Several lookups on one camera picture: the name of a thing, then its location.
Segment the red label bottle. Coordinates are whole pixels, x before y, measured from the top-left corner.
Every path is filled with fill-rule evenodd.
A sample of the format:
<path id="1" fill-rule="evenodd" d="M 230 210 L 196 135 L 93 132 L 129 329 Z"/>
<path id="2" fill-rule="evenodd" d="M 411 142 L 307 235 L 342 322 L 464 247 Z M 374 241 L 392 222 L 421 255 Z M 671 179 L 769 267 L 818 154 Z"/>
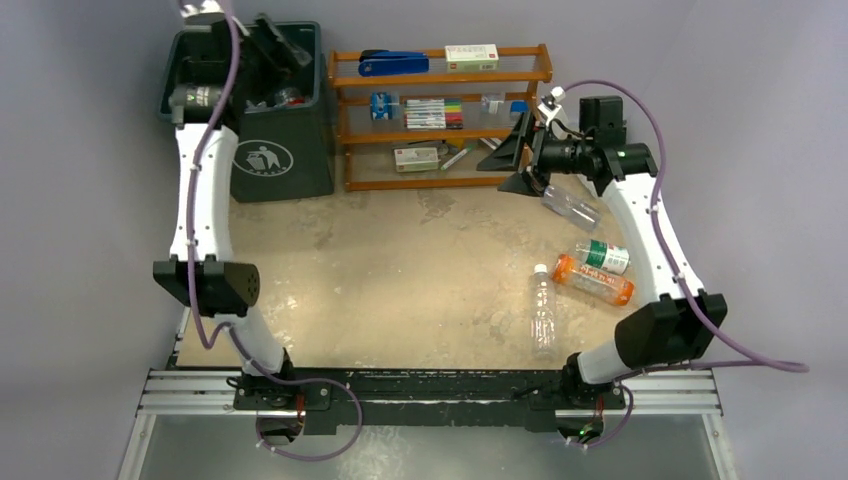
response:
<path id="1" fill-rule="evenodd" d="M 309 100 L 309 96 L 297 87 L 288 86 L 275 92 L 272 100 L 275 108 L 282 108 L 305 104 Z"/>

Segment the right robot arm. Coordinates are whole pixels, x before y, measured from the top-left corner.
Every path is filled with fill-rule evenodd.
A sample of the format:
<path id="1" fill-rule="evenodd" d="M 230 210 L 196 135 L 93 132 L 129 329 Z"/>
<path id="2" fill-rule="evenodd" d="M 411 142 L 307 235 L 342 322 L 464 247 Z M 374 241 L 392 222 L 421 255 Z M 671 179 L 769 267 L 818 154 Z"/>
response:
<path id="1" fill-rule="evenodd" d="M 630 143 L 618 96 L 583 97 L 579 127 L 566 127 L 562 102 L 554 89 L 525 114 L 496 151 L 477 165 L 480 171 L 514 173 L 502 192 L 540 197 L 554 174 L 573 174 L 602 200 L 624 235 L 636 273 L 639 309 L 621 320 L 612 340 L 572 355 L 561 381 L 564 399 L 584 407 L 601 384 L 660 364 L 700 358 L 727 314 L 720 294 L 709 294 L 683 258 L 675 238 L 660 241 L 656 226 L 669 223 L 654 189 L 659 169 L 649 147 Z"/>

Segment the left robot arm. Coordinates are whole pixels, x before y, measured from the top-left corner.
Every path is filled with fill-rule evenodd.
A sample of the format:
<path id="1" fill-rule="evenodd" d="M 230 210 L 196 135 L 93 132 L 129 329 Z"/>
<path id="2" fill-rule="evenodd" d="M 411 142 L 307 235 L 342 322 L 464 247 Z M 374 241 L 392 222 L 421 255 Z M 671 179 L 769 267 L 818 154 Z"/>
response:
<path id="1" fill-rule="evenodd" d="M 181 4 L 182 30 L 165 74 L 163 111 L 179 155 L 177 220 L 154 280 L 186 306 L 202 346 L 227 335 L 244 376 L 264 377 L 259 395 L 272 408 L 297 399 L 299 379 L 285 347 L 256 304 L 256 265 L 236 260 L 229 227 L 232 163 L 245 114 L 268 107 L 286 83 L 314 65 L 265 15 L 246 25 L 224 1 Z"/>

